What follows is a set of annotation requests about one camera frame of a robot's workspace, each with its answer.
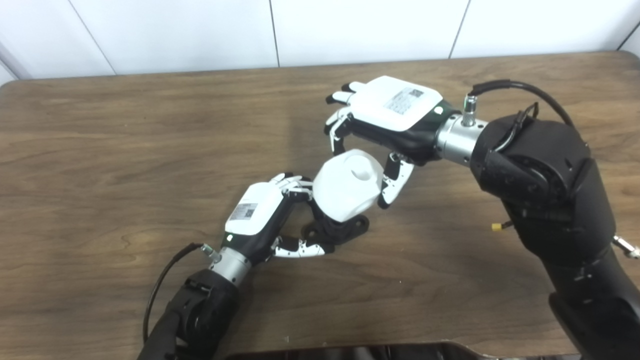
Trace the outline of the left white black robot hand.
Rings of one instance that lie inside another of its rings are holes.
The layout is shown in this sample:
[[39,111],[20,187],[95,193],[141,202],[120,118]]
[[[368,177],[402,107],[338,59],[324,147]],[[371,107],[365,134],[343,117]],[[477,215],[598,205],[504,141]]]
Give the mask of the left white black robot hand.
[[317,207],[312,187],[310,178],[291,172],[249,186],[225,223],[221,248],[240,253],[252,266],[273,256],[308,258],[334,253],[333,244],[282,234],[297,204]]

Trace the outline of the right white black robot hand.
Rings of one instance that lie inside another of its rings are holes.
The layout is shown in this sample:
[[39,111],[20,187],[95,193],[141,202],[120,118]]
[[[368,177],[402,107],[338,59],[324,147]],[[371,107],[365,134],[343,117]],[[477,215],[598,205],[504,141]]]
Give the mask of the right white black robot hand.
[[382,209],[398,198],[414,167],[441,159],[441,129],[461,114],[435,89],[386,75],[344,84],[326,103],[342,105],[324,126],[334,156],[345,152],[345,137],[350,135],[390,151],[377,198]]

